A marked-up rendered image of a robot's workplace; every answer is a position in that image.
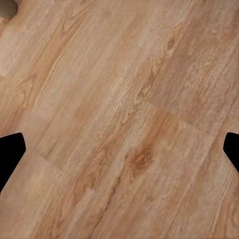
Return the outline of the pillar candle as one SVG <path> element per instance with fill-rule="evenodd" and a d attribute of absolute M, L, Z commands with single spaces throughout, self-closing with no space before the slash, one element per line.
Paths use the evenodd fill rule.
<path fill-rule="evenodd" d="M 15 0 L 0 0 L 0 17 L 11 19 L 17 14 L 17 4 Z"/>

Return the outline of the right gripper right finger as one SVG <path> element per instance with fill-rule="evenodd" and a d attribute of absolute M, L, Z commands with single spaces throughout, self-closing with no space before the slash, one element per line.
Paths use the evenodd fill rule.
<path fill-rule="evenodd" d="M 239 173 L 239 134 L 228 132 L 223 150 Z"/>

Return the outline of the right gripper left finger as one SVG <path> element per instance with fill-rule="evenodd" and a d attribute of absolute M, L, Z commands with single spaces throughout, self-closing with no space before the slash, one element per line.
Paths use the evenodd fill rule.
<path fill-rule="evenodd" d="M 0 138 L 0 192 L 26 151 L 22 133 Z"/>

